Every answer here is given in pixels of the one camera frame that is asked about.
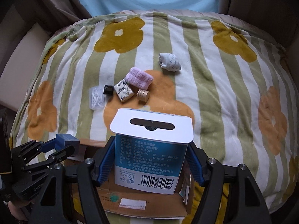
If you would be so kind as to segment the person's left hand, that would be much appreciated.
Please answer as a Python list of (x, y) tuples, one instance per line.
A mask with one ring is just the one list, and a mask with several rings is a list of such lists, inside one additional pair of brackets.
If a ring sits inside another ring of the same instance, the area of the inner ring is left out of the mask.
[(11, 215), (18, 221), (28, 221), (28, 218), (22, 211), (22, 207), (28, 205), (29, 202), (23, 201), (9, 201), (7, 202), (8, 209)]

